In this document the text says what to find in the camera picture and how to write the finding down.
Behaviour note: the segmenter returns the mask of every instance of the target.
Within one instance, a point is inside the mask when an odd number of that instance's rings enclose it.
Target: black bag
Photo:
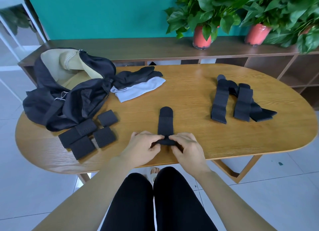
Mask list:
[[[35,61],[37,88],[26,92],[27,117],[50,131],[71,128],[92,118],[104,104],[116,73],[106,58],[83,50],[56,48]]]

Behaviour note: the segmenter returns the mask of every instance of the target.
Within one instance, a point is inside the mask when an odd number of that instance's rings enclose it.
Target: person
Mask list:
[[[185,178],[173,167],[157,172],[154,186],[139,173],[129,174],[160,152],[152,143],[162,135],[132,133],[128,146],[113,157],[79,190],[54,209],[33,231],[154,231],[153,198],[158,231],[215,231],[212,220]],[[202,186],[227,231],[275,231],[208,167],[204,152],[191,133],[169,136],[183,148],[172,146],[182,168]]]

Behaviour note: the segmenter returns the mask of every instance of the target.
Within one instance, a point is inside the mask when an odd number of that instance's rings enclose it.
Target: table leg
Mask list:
[[[87,173],[78,174],[78,178],[80,179],[80,181],[82,181],[83,184],[90,180],[90,177]]]
[[[260,159],[262,155],[254,155],[250,161],[247,163],[247,165],[244,167],[244,169],[241,171],[241,173],[234,172],[232,169],[230,169],[224,162],[219,160],[212,160],[218,166],[223,172],[226,173],[227,176],[229,176],[234,182],[239,183],[244,176],[250,171],[250,169],[256,164],[256,162]]]

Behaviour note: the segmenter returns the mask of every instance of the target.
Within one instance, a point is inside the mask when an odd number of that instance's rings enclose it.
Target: leg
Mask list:
[[[132,173],[115,194],[101,231],[155,231],[153,189],[139,173]]]
[[[241,171],[241,173],[234,172],[221,160],[212,160],[212,162],[214,162],[215,165],[218,166],[223,172],[225,172],[226,175],[229,176],[234,182],[239,183],[244,178],[244,176],[250,171],[250,169],[253,168],[253,166],[260,159],[260,157],[262,157],[262,155],[254,155],[247,163],[247,165],[244,167],[244,169]]]
[[[87,173],[78,174],[78,178],[82,181],[83,185],[90,180],[90,177]]]
[[[158,231],[217,231],[185,178],[173,167],[162,169],[154,182]]]

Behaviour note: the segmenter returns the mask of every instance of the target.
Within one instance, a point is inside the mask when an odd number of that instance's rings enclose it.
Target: hand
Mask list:
[[[152,143],[163,138],[163,135],[152,134],[148,131],[133,132],[129,144],[122,151],[120,157],[128,162],[131,169],[144,165],[160,152],[160,144],[151,148]]]
[[[178,147],[171,147],[178,162],[188,174],[196,178],[203,172],[211,171],[206,163],[203,149],[193,134],[179,133],[169,136],[169,139],[176,141],[184,148],[181,152]]]

